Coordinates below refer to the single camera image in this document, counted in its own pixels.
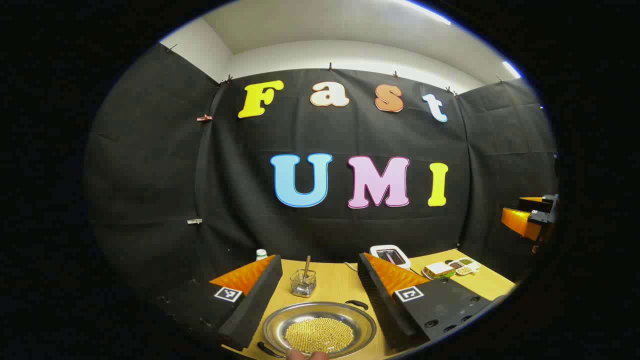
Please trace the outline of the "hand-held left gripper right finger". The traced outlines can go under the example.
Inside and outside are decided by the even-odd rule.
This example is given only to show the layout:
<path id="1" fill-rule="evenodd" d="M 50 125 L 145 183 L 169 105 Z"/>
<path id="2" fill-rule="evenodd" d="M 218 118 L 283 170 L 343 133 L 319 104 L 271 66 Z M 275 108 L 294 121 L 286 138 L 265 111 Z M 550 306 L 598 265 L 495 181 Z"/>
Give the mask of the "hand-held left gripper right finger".
<path id="1" fill-rule="evenodd" d="M 395 351 L 446 337 L 491 304 L 450 278 L 425 278 L 369 253 L 359 254 L 358 276 Z"/>

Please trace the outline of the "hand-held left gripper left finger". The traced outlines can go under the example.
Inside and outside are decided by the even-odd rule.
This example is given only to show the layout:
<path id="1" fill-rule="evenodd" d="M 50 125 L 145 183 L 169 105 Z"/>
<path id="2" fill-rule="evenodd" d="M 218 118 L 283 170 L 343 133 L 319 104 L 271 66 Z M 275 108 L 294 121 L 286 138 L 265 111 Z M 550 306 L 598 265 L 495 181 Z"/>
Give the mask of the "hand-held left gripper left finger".
<path id="1" fill-rule="evenodd" d="M 154 304 L 197 340 L 242 351 L 250 346 L 282 278 L 282 258 L 270 255 L 208 282 L 190 280 Z"/>

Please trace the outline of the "stainless steel pot black handles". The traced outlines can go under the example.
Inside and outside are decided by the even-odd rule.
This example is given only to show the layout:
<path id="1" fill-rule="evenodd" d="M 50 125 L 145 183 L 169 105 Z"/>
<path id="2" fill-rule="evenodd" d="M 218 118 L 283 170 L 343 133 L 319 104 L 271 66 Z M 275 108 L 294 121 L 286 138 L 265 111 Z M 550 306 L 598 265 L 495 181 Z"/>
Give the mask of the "stainless steel pot black handles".
<path id="1" fill-rule="evenodd" d="M 372 342 L 377 334 L 374 319 L 364 310 L 345 303 L 334 301 L 306 301 L 288 305 L 276 310 L 262 325 L 263 341 L 259 346 L 272 356 L 284 354 L 294 349 L 285 340 L 288 326 L 313 318 L 336 319 L 347 324 L 354 331 L 354 341 L 341 351 L 326 353 L 330 359 L 339 359 L 358 353 Z M 300 353 L 309 357 L 313 353 Z"/>

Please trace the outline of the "white toaster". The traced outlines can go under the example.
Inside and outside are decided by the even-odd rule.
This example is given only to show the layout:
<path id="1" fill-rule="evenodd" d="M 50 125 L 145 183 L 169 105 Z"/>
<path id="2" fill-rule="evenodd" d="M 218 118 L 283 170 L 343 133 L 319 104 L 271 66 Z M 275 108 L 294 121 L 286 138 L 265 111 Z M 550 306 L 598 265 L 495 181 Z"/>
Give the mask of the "white toaster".
<path id="1" fill-rule="evenodd" d="M 403 269 L 410 269 L 412 263 L 398 246 L 394 244 L 379 244 L 371 246 L 369 253 L 379 259 L 391 262 Z"/>

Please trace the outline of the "toy sandwich on plate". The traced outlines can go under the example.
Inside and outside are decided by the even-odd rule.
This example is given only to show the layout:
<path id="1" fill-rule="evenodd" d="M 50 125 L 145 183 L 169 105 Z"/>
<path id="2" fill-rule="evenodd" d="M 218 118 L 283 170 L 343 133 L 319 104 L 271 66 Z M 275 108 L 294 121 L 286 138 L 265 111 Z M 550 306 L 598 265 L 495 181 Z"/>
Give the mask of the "toy sandwich on plate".
<path id="1" fill-rule="evenodd" d="M 456 273 L 456 269 L 445 262 L 435 262 L 425 265 L 422 269 L 423 275 L 430 280 L 439 280 L 442 278 L 450 278 Z"/>

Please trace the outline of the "heap of yellow soybeans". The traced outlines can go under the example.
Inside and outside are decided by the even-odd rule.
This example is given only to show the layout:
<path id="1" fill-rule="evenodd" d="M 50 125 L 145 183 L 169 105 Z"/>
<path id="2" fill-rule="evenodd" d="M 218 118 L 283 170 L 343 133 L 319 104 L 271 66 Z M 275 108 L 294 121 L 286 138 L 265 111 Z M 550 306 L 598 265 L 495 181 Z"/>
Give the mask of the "heap of yellow soybeans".
<path id="1" fill-rule="evenodd" d="M 285 340 L 302 353 L 334 353 L 349 347 L 354 330 L 342 321 L 329 317 L 313 317 L 295 322 L 285 330 Z"/>

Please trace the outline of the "white divided dish of grains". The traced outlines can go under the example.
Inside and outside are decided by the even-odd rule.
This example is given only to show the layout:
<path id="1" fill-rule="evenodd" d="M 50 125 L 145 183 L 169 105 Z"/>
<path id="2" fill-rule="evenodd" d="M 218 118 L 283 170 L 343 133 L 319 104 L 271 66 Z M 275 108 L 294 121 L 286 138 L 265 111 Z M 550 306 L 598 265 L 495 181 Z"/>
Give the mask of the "white divided dish of grains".
<path id="1" fill-rule="evenodd" d="M 458 276 L 466 276 L 478 273 L 480 268 L 482 268 L 482 264 L 477 260 L 468 258 L 468 257 L 460 257 L 455 260 L 446 260 L 445 263 L 452 267 L 455 270 L 455 274 Z"/>

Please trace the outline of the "row of black backdrop clips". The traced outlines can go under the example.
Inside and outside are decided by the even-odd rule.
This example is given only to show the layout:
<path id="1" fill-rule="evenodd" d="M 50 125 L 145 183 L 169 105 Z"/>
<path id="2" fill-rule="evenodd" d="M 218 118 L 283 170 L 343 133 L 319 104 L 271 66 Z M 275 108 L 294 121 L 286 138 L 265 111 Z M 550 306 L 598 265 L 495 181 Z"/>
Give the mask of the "row of black backdrop clips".
<path id="1" fill-rule="evenodd" d="M 458 94 L 486 85 L 464 71 L 436 59 L 396 47 L 359 41 L 298 41 L 255 48 L 240 54 L 189 47 L 173 50 L 213 79 L 235 79 L 291 69 L 349 69 L 392 75 Z"/>

